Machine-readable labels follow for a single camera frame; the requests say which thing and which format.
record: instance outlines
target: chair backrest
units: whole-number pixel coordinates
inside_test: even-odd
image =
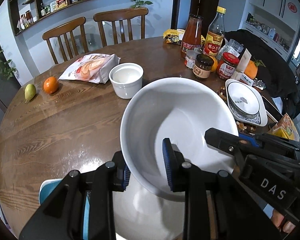
[[[133,40],[132,37],[132,28],[131,28],[131,19],[134,17],[141,16],[141,38],[145,38],[145,25],[146,25],[146,15],[148,14],[148,8],[129,8],[115,11],[107,11],[96,13],[93,16],[95,22],[98,23],[99,32],[101,36],[102,46],[107,46],[105,30],[103,29],[102,22],[111,22],[112,24],[112,33],[114,44],[118,44],[117,30],[115,28],[115,21],[119,21],[120,23],[120,33],[121,33],[121,42],[126,42],[126,38],[124,36],[124,28],[123,28],[123,20],[127,20],[128,22],[128,32],[129,32],[129,41]]]
[[[80,26],[80,32],[81,32],[80,39],[81,39],[81,43],[83,45],[84,52],[85,53],[89,52],[88,51],[88,45],[87,45],[87,39],[86,39],[86,33],[84,31],[84,24],[85,23],[86,23],[86,18],[85,17],[80,17],[80,18],[74,19],[70,22],[67,22],[63,25],[60,25],[58,27],[55,27],[55,28],[45,32],[42,35],[42,38],[45,41],[47,41],[47,44],[48,44],[51,56],[54,60],[54,63],[58,64],[58,61],[57,61],[56,55],[53,52],[53,49],[52,49],[52,46],[51,46],[51,43],[50,43],[49,39],[53,38],[53,37],[58,38],[58,42],[59,42],[59,46],[60,46],[60,49],[61,49],[61,54],[62,54],[63,60],[67,61],[68,59],[66,57],[66,53],[65,53],[65,50],[63,48],[60,36],[63,35],[63,37],[65,38],[67,51],[68,51],[69,57],[71,59],[71,58],[73,58],[73,56],[72,56],[71,48],[70,48],[68,37],[67,37],[67,33],[70,33],[70,38],[71,38],[74,54],[77,56],[79,53],[78,53],[77,45],[75,44],[75,40],[74,40],[74,36],[73,36],[73,30],[76,27],[79,27],[79,26]]]

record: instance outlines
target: orange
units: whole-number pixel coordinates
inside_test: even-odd
[[[213,65],[212,65],[212,68],[211,68],[211,72],[215,72],[216,69],[217,69],[217,66],[218,66],[218,61],[216,60],[215,57],[212,57],[213,59]]]
[[[43,84],[43,90],[47,94],[52,94],[57,91],[58,86],[59,86],[58,80],[55,77],[49,77],[45,80]]]
[[[254,79],[257,76],[258,68],[256,67],[255,63],[250,60],[246,70],[244,73],[251,79]]]

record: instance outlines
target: red round sticker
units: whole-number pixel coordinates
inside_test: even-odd
[[[297,7],[292,2],[288,3],[288,8],[289,8],[290,11],[292,11],[294,13],[296,13],[298,11]]]

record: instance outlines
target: small white cup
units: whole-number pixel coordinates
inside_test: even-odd
[[[114,67],[109,79],[119,98],[131,99],[142,87],[143,69],[135,63],[123,63]]]

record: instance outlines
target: table top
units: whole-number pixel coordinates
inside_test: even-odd
[[[180,46],[165,44],[162,37],[106,46],[91,53],[115,53],[121,57],[120,63],[141,65],[144,84],[164,77],[194,79],[214,91],[225,84],[215,73],[206,80],[196,78],[185,67]],[[27,104],[22,87],[2,120],[0,203],[16,236],[39,207],[38,194],[44,180],[63,178],[73,169],[92,171],[120,150],[121,118],[129,100],[117,97],[110,81],[93,84],[60,80],[56,93],[48,95],[42,90],[46,78],[59,78],[80,56],[34,78],[31,83],[37,95]],[[266,91],[262,94],[272,101]]]

